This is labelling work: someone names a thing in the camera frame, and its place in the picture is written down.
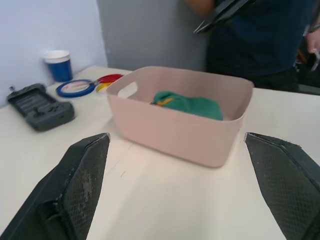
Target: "green cloth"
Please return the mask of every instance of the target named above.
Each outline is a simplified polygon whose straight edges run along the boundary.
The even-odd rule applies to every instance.
[[[217,102],[205,97],[186,97],[171,91],[158,92],[152,104],[205,118],[223,120]]]

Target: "dark blue shirt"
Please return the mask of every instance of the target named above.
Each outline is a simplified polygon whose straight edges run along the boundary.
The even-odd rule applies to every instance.
[[[243,78],[290,69],[314,5],[315,0],[257,0],[250,10],[211,33],[208,64]]]

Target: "black pants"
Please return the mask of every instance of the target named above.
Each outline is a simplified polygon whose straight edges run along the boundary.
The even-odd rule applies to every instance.
[[[212,74],[221,74],[221,75],[228,75],[227,72],[222,72],[212,67],[207,67],[207,72]],[[253,82],[254,86],[259,89],[272,89],[272,90],[279,90],[285,92],[297,92],[298,87],[298,75],[294,67],[266,76],[255,76],[255,77],[243,77],[232,75],[234,77],[244,78]]]

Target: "person's hand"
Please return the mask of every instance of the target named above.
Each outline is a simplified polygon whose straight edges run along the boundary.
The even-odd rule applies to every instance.
[[[308,52],[310,54],[315,53],[315,51],[320,51],[320,30],[308,33],[305,38],[308,44]]]

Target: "black tongs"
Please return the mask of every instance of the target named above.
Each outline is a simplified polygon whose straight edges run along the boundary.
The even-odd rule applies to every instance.
[[[225,0],[200,24],[195,34],[205,33],[212,28],[223,25],[235,16],[238,16],[256,0]]]

